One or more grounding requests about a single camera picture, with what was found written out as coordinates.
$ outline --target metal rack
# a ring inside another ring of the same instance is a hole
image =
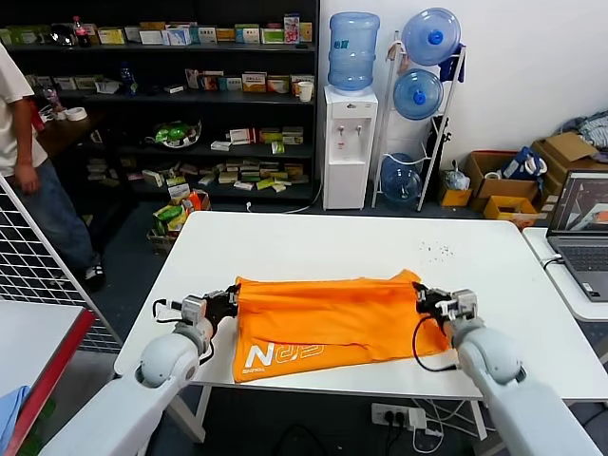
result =
[[[399,41],[399,30],[394,32],[394,44],[399,45],[401,42]],[[403,45],[399,47],[399,51],[395,52],[393,55],[389,55],[388,60],[390,60],[390,68],[389,68],[389,80],[387,82],[387,90],[384,98],[384,105],[382,109],[382,120],[380,123],[380,134],[378,135],[378,147],[376,149],[377,156],[377,164],[376,164],[376,174],[373,180],[373,197],[371,199],[371,207],[376,206],[376,199],[378,194],[382,194],[382,182],[380,181],[380,171],[382,169],[382,162],[384,158],[388,155],[388,127],[389,127],[389,117],[391,111],[395,110],[394,101],[392,99],[392,92],[394,87],[394,79],[395,79],[395,61],[398,58],[406,58],[407,54],[403,48]],[[428,190],[428,183],[430,182],[430,177],[432,175],[432,170],[437,161],[437,152],[441,147],[441,144],[444,140],[444,134],[446,132],[447,121],[448,121],[448,112],[452,104],[452,100],[454,98],[454,93],[456,92],[456,87],[458,86],[458,75],[460,74],[460,70],[463,67],[463,62],[465,61],[466,55],[466,46],[462,46],[459,54],[453,54],[452,57],[457,57],[458,61],[456,63],[456,69],[454,71],[454,77],[451,81],[449,90],[447,91],[446,105],[443,112],[435,113],[435,116],[442,116],[441,123],[439,128],[435,124],[435,122],[431,121],[432,128],[435,130],[436,139],[435,144],[432,147],[432,151],[429,155],[427,152],[427,147],[425,143],[420,141],[420,145],[422,147],[422,151],[424,157],[421,159],[416,159],[416,162],[423,162],[426,160],[430,160],[430,165],[428,166],[427,175],[425,176],[425,182],[422,188],[422,193],[420,195],[420,199],[416,205],[416,211],[420,212],[422,209],[422,205],[425,202],[425,196]]]
[[[123,341],[0,176],[0,298],[81,306],[95,313],[81,350],[117,354]]]

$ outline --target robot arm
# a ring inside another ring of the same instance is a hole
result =
[[[510,454],[601,455],[559,396],[525,371],[510,339],[477,316],[473,292],[449,294],[421,284],[416,289],[418,312],[432,315],[457,350]]]
[[[162,412],[213,355],[211,339],[225,316],[237,315],[236,287],[181,303],[173,332],[150,342],[136,366],[105,385],[43,448],[42,456],[133,456],[150,438]],[[207,352],[211,354],[200,358]]]

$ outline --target water dispenser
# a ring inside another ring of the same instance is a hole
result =
[[[365,202],[378,99],[371,87],[343,93],[325,87],[324,209],[362,209]]]

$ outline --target cardboard box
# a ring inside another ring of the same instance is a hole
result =
[[[568,174],[568,171],[608,171],[607,163],[599,163],[589,157],[584,157],[582,159],[564,163],[563,158],[565,157],[565,155],[561,153],[561,149],[560,151],[556,149],[556,146],[562,147],[564,142],[553,141],[549,143],[549,140],[550,138],[547,138],[546,140],[532,142],[532,149],[541,154],[542,159],[547,163],[547,167],[549,168],[549,174],[551,174],[556,181],[563,183],[566,178],[566,175]],[[578,153],[574,153],[574,155],[571,155],[571,153],[568,152],[565,152],[565,154],[569,157],[576,157],[578,155]]]
[[[494,220],[509,220],[522,230],[534,225],[539,214],[526,198],[493,196],[487,202],[484,217]]]
[[[439,204],[444,207],[466,206],[473,190],[450,190],[443,179],[440,179]]]
[[[496,171],[511,160],[516,152],[476,150],[469,154],[465,174],[471,179],[475,199],[487,200],[493,196],[521,197],[534,200],[539,192],[535,180],[486,179],[485,174]]]

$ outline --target floor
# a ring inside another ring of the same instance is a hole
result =
[[[161,207],[156,202],[143,202],[124,221],[122,228],[106,246],[104,252],[107,286],[93,296],[106,318],[118,334],[126,338],[135,321],[141,303],[160,272],[164,256],[154,255],[145,239],[151,223],[151,214]],[[253,212],[284,212],[297,206],[254,204]],[[244,212],[244,204],[214,204],[216,211]],[[323,213],[320,204],[306,211],[307,214]],[[429,202],[422,213],[397,210],[379,201],[378,207],[363,211],[339,211],[337,214],[381,217],[425,217],[436,219],[477,219],[479,214],[466,208],[445,209]],[[591,343],[595,343],[608,331],[605,325],[581,326]],[[187,388],[182,396],[191,408],[196,407],[200,388]],[[209,455],[232,456],[247,453],[257,455],[377,455],[385,453],[387,428],[371,424],[372,402],[388,402],[382,398],[351,397],[330,394],[303,394],[244,389],[214,389],[205,419],[208,432],[204,446],[190,443],[170,418],[164,417],[155,433],[148,455],[180,456]],[[391,404],[410,404],[408,400],[390,400]],[[447,408],[455,403],[445,403]],[[572,410],[581,421],[602,410],[597,404],[577,404]],[[454,424],[474,430],[460,420]],[[276,447],[282,433],[290,425],[308,428],[321,442],[319,448],[306,430],[297,428],[286,435],[284,445]],[[587,428],[596,443],[608,454],[608,413],[594,420]],[[456,430],[447,430],[437,455],[472,454],[474,439]],[[416,445],[420,450],[430,450],[436,439],[418,436]],[[391,455],[415,454],[411,433],[403,432],[392,447]]]

